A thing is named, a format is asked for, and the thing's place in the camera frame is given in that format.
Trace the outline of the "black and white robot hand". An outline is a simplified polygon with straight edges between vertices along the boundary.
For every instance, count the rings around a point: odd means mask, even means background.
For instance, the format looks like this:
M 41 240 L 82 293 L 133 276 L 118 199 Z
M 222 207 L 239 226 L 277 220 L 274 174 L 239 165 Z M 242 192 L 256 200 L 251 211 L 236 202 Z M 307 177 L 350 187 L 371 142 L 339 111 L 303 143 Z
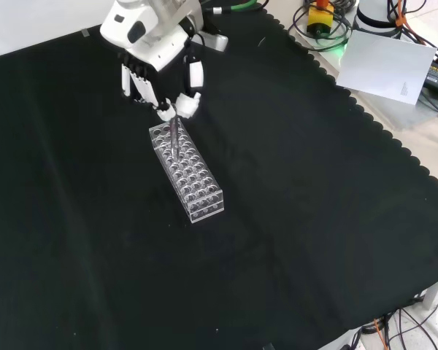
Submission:
M 191 42 L 203 25 L 199 1 L 115 1 L 100 34 L 123 51 L 124 96 L 151 105 L 164 122 L 194 116 L 204 70 L 201 59 L 192 53 Z M 178 58 L 185 61 L 187 86 L 171 101 L 161 91 L 158 75 Z

